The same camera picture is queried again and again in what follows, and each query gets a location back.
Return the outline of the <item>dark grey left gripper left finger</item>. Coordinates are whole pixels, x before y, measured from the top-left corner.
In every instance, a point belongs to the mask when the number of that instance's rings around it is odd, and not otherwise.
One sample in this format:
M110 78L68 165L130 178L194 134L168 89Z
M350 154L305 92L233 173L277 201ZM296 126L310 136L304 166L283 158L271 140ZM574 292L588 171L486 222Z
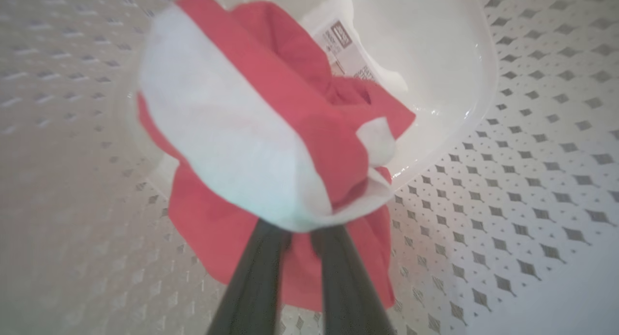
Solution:
M208 335L274 335L281 261L291 235L259 219L207 330Z

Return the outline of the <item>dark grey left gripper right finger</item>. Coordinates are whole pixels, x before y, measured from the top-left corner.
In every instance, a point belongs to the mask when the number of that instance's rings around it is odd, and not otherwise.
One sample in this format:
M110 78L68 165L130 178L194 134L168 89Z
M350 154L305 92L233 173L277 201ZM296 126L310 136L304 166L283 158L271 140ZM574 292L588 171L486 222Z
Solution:
M395 335L346 227L314 230L311 241L322 264L325 335Z

